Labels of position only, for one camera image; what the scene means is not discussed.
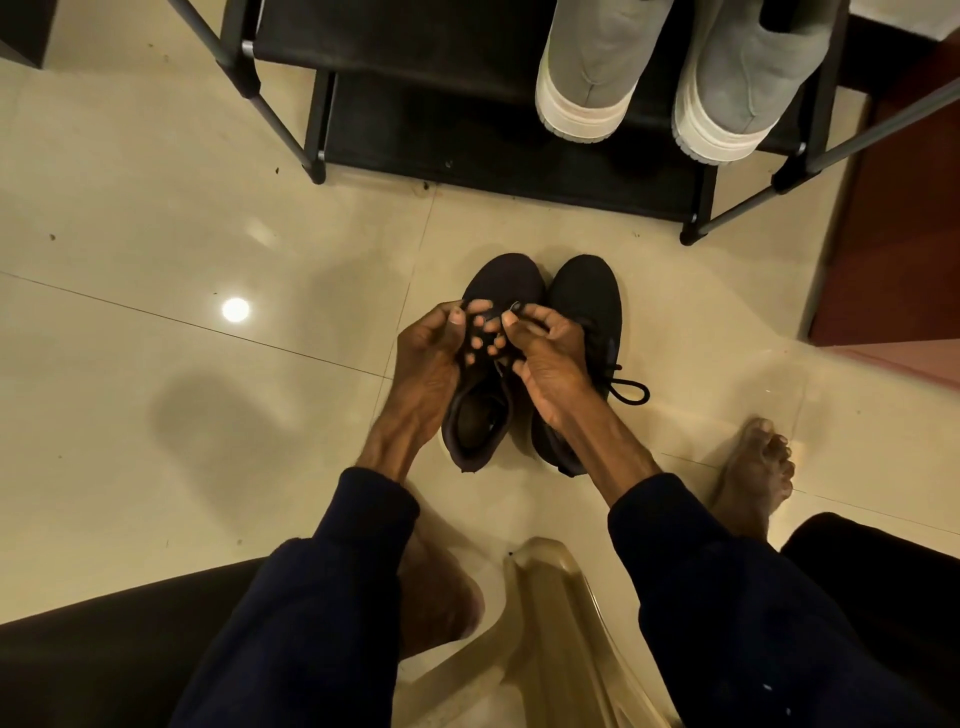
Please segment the shoe insole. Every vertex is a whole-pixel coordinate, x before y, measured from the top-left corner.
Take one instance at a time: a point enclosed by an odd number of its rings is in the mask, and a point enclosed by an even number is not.
[[[490,433],[500,427],[509,407],[500,383],[486,379],[464,399],[457,416],[457,440],[464,449],[483,447]]]

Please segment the navy blue sleeve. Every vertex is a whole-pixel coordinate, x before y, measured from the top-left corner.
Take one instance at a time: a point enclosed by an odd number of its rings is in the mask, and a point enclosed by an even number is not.
[[[390,725],[396,569],[417,501],[361,468],[340,476],[316,533],[263,564],[207,650],[171,726]]]
[[[790,561],[734,538],[663,473],[610,511],[640,629],[686,728],[941,726]]]

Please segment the wrist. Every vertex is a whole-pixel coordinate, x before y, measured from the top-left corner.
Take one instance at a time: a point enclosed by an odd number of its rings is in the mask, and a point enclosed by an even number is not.
[[[375,471],[403,485],[420,451],[416,433],[412,417],[384,410],[367,435],[357,467]]]

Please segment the shoe rack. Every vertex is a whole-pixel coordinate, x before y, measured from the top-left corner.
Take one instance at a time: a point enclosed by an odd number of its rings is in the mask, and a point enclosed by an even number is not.
[[[596,144],[554,136],[534,108],[555,0],[227,0],[219,35],[189,0],[168,1],[316,184],[328,162],[343,164],[678,222],[685,245],[960,98],[955,83],[882,133],[827,151],[845,2],[824,62],[759,147],[784,165],[712,217],[716,167],[687,157],[670,131],[694,0],[675,0],[623,124]],[[316,69],[302,144],[260,95],[256,61]]]

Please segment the tiled floor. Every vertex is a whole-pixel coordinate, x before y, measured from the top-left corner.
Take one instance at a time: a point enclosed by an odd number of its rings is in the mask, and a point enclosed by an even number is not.
[[[301,134],[311,74],[262,71]],[[836,138],[862,105],[838,94]],[[717,208],[778,163],[723,169]],[[422,181],[333,168],[315,187],[165,3],[60,0],[47,70],[0,62],[0,621],[312,530],[386,396],[397,326],[506,251],[547,272],[609,261],[624,375],[654,394],[614,406],[695,491],[749,414],[794,438],[775,545],[833,510],[960,556],[960,397],[796,341],[841,173],[692,249],[676,225]],[[246,321],[222,316],[230,297]],[[666,704],[588,480],[522,437],[475,475],[434,441],[411,480],[487,591],[487,624],[503,554],[560,539]]]

